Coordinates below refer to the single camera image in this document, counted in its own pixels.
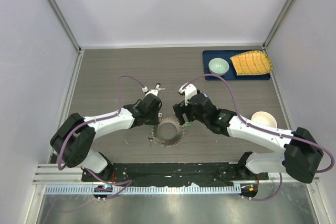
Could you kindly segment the metal disc with keyrings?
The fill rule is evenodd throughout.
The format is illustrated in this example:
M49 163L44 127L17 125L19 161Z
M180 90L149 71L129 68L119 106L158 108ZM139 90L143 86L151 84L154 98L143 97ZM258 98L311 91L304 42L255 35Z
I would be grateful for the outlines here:
M173 115L159 113L159 123L152 127L149 141L163 147L173 147L183 141L185 125L180 125Z

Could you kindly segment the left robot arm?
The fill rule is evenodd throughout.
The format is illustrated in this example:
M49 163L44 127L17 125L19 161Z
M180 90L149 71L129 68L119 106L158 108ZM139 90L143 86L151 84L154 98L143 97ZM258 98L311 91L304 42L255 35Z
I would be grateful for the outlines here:
M91 146L98 138L119 130L128 130L143 125L158 125L161 99L148 94L135 104L128 104L115 111L99 116L83 117L73 113L64 121L50 140L58 154L58 166L80 166L94 178L105 182L113 173L112 163Z

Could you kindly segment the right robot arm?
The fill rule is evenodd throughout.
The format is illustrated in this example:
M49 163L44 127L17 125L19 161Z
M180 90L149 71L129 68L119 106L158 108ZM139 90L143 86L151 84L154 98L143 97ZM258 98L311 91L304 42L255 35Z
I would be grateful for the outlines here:
M237 166L242 179L259 173L286 173L309 184L323 158L322 149L317 147L308 130L298 127L291 131L253 124L234 111L218 109L204 93L173 105L173 110L181 125L199 121L215 134L245 139L269 149L269 153L243 154Z

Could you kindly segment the key with black tag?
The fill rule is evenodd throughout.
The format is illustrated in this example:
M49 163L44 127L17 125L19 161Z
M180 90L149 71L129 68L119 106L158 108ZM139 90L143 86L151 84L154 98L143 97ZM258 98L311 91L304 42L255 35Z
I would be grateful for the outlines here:
M158 92L165 90L165 88L161 87L160 83L157 83L155 86L155 90L157 90Z

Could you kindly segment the pale green bowl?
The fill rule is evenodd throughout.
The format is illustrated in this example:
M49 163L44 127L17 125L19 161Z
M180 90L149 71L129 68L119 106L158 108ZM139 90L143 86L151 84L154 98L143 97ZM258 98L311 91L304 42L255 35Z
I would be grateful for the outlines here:
M229 71L229 63L222 58L214 58L208 63L208 68L212 74L222 76Z

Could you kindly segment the blue tray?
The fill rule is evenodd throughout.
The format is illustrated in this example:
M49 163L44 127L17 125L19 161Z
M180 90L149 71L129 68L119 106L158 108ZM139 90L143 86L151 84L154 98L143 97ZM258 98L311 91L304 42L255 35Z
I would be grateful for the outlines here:
M229 70L222 77L229 80L269 80L270 74L257 75L257 76L238 76L231 61L231 57L240 53L249 52L249 50L205 50L203 51L203 69L205 74L211 73L208 67L212 59L224 59L229 64Z

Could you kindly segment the cream bowl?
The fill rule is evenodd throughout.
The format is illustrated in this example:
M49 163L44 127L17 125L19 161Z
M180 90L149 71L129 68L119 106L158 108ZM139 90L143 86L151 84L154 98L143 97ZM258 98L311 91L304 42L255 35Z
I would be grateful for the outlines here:
M253 122L263 124L269 127L277 128L278 124L276 119L268 112L258 111L254 113L251 117Z

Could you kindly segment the yellow woven cloth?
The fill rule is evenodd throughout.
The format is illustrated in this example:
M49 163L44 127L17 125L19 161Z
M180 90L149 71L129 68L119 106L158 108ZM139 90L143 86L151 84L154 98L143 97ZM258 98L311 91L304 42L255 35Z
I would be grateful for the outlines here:
M238 76L261 76L273 69L270 58L261 50L243 52L230 57L230 60Z

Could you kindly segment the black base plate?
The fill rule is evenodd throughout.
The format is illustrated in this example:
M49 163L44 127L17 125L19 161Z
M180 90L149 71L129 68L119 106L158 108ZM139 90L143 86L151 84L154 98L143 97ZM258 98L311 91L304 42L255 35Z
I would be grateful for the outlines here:
M131 180L133 187L231 186L235 181L268 180L267 173L253 174L235 163L114 163L97 175L107 182Z

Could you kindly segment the left aluminium frame rail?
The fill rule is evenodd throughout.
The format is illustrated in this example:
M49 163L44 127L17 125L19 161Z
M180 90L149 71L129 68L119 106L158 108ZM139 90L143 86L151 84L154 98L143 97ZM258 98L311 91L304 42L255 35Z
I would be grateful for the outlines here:
M70 79L69 79L69 83L67 85L67 91L66 91L66 95L64 98L64 101L62 103L62 107L61 107L61 114L60 114L60 120L58 122L58 128L64 123L65 119L68 116L69 110L70 110L70 106L71 106L71 102L72 102L72 98L73 98L73 94L75 91L75 87L76 87L76 83L77 83L77 79L78 79L78 74L80 71L80 67L81 67L81 63L82 63L82 59L83 59L83 53L84 51L82 50L82 48L79 46L73 32L71 31L62 11L60 10L56 0L46 0L49 7L51 8L52 12L55 14L59 24L61 25L62 29L64 30L66 36L68 37L69 41L71 42L75 52L76 52L76 57L73 63L73 67L70 71L71 75L70 75Z

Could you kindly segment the aluminium frame rail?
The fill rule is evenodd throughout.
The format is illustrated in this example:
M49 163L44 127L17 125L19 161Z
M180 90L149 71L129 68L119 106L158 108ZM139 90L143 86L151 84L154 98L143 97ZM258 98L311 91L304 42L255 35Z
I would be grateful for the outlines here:
M290 10L292 9L294 3L295 3L296 0L286 0L283 7L281 8L269 34L267 35L264 43L263 43L263 51L269 56L269 58L271 58L271 54L269 52L269 47L272 43L272 41L274 40L278 30L280 29L282 23L285 21L286 17L288 16ZM273 64L273 69L270 73L270 76L271 76L271 79L272 79L272 82L274 84L274 87L275 87L275 90L276 90L276 94L277 94L277 98L278 98L278 101L280 103L280 107L281 107L281 111L283 113L283 116L284 116L284 120L285 120L285 123L286 123L286 126L288 129L292 129L292 125L291 125L291 118L287 112L287 108L286 108L286 104L284 102L284 99L282 98L282 95L281 95L281 88L279 86L279 83L277 81L277 73L276 73L276 70L275 70L275 65L274 63Z
M77 83L77 79L78 79L78 74L80 71L80 67L81 67L81 63L82 63L82 59L83 59L83 53L84 51L82 50L82 48L79 46L73 32L71 31L62 11L60 10L56 0L46 0L49 7L51 8L52 12L55 14L59 24L61 25L62 29L64 30L66 36L68 37L69 41L71 42L75 52L76 52L76 57L73 63L73 67L70 71L71 75L70 75L70 79L69 79L69 83L67 85L67 91L66 91L66 95L64 98L64 101L62 103L62 107L61 107L61 114L60 114L60 120L58 122L58 128L64 123L65 119L68 116L69 110L70 110L70 106L71 106L71 102L72 102L72 98L73 98L73 94L75 91L75 87L76 87L76 83Z
M80 184L82 183L82 169L80 167L59 170L57 164L38 164L33 185L47 184ZM268 173L270 181L279 181L278 173ZM288 174L282 174L283 182L298 182Z

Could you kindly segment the right aluminium frame rail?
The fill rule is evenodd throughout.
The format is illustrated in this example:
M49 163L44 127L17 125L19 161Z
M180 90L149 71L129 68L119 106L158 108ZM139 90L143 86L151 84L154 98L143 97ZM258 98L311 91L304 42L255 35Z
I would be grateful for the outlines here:
M288 16L290 10L292 9L294 3L295 3L296 0L286 0L283 7L281 8L269 34L267 35L264 43L263 43L263 51L269 56L269 58L271 58L271 54L269 52L269 47L272 43L272 41L274 40L278 30L280 29L282 23L285 21L286 17ZM283 113L283 116L284 116L284 120L285 120L285 123L286 123L286 126L288 129L292 129L292 125L291 125L291 118L287 112L287 108L286 108L286 104L284 102L284 99L282 98L282 95L281 95L281 88L279 86L279 83L277 81L277 73L276 73L276 70L275 70L275 65L274 63L273 64L273 69L270 73L270 76L271 76L271 79L272 79L272 82L274 84L274 87L275 87L275 90L276 90L276 94L277 94L277 98L278 98L278 101L280 103L280 107L281 107L281 111Z

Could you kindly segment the front aluminium frame rail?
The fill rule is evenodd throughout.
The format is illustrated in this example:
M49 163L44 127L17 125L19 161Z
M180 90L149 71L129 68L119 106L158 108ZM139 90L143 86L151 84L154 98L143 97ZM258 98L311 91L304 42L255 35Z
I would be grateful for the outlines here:
M57 164L38 164L33 185L47 184L80 184L82 183L82 169L80 167L59 170ZM278 173L268 173L270 181L279 181ZM288 174L282 174L283 182L298 182Z

